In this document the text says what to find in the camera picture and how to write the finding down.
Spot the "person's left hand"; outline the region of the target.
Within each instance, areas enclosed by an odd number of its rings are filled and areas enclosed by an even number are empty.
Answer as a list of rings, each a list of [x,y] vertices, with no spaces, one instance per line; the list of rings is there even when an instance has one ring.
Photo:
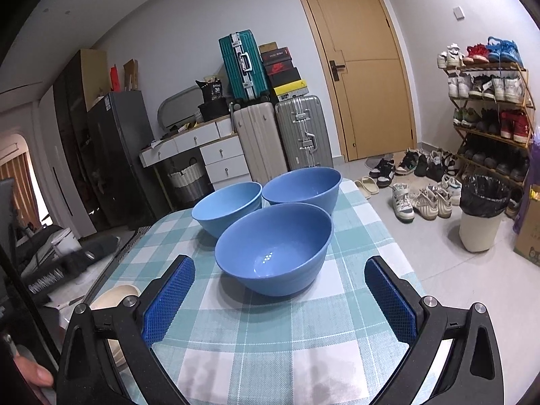
[[[40,364],[25,358],[24,356],[14,356],[19,372],[30,384],[39,388],[52,388],[54,384],[53,375]]]

